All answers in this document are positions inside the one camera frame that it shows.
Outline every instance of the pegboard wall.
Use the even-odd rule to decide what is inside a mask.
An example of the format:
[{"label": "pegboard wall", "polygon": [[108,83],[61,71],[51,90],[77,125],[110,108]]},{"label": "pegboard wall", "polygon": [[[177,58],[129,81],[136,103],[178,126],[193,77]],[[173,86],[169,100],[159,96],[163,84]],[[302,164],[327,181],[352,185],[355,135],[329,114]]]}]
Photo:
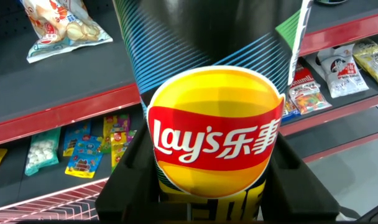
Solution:
[{"label": "pegboard wall", "polygon": [[[114,10],[112,0],[84,0],[84,3],[90,16]],[[15,37],[25,33],[33,33],[35,35],[21,1],[0,0],[0,39]]]}]

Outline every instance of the white snack bag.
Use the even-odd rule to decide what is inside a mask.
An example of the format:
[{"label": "white snack bag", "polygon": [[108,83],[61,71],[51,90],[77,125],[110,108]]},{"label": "white snack bag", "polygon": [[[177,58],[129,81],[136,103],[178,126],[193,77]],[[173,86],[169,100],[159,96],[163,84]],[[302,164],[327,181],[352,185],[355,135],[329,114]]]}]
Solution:
[{"label": "white snack bag", "polygon": [[326,81],[332,98],[369,89],[353,59],[353,46],[349,44],[337,49],[324,49],[317,54],[324,71],[320,75]]},{"label": "white snack bag", "polygon": [[39,40],[29,50],[29,63],[78,47],[112,42],[91,19],[82,0],[20,0]]}]

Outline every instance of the lay's logo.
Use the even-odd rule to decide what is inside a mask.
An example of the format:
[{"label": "lay's logo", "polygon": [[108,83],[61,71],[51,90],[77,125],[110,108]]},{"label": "lay's logo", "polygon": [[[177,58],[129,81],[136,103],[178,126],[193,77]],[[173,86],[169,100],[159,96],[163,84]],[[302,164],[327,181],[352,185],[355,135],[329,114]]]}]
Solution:
[{"label": "lay's logo", "polygon": [[265,171],[279,131],[284,95],[245,68],[183,72],[154,94],[147,121],[157,165],[182,191],[221,198]]}]

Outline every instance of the blue stripe pattern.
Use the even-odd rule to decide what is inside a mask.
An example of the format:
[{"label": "blue stripe pattern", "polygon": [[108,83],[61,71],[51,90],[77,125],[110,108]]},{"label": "blue stripe pattern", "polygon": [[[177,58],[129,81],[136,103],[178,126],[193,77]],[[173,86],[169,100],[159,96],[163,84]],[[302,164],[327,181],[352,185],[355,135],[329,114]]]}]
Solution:
[{"label": "blue stripe pattern", "polygon": [[214,65],[234,65],[254,70],[267,77],[279,93],[287,90],[290,56],[270,33]]},{"label": "blue stripe pattern", "polygon": [[210,58],[177,38],[163,24],[144,16],[135,1],[116,1],[122,34],[139,93],[154,89],[168,78],[200,66]]},{"label": "blue stripe pattern", "polygon": [[[134,69],[139,93],[157,88],[170,77],[211,64],[209,56],[179,39],[165,25],[143,15],[133,0],[116,1],[124,42]],[[254,70],[285,93],[290,55],[268,33],[214,63]]]}]

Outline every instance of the red label band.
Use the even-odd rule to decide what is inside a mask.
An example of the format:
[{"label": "red label band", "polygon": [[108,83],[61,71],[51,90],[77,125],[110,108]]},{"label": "red label band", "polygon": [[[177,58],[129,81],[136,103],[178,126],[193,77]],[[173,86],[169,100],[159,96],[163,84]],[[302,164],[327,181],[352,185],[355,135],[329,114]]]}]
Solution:
[{"label": "red label band", "polygon": [[205,170],[254,167],[272,153],[284,101],[247,118],[224,118],[153,106],[149,128],[157,161]]}]

